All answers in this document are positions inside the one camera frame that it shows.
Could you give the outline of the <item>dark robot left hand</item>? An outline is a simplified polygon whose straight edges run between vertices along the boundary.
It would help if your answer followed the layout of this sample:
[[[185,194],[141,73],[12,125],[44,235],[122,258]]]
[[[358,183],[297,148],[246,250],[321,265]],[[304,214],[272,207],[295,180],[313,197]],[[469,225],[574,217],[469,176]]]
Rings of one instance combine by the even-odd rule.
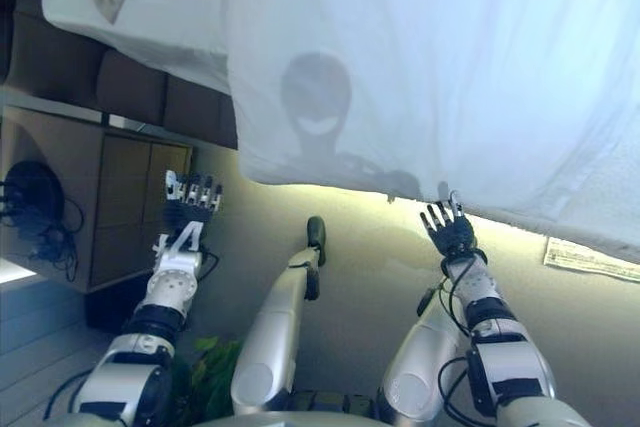
[[[166,171],[163,216],[170,229],[182,229],[191,221],[206,224],[220,209],[222,199],[223,186],[211,175]]]

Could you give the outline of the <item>dark robot right hand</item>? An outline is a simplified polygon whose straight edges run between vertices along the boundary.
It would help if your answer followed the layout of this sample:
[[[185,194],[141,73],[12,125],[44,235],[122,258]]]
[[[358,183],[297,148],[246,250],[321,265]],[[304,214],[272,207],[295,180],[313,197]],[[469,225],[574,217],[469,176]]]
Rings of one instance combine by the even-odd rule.
[[[443,257],[455,257],[475,247],[475,234],[456,191],[450,193],[448,205],[450,212],[442,201],[430,203],[419,216],[436,250]]]

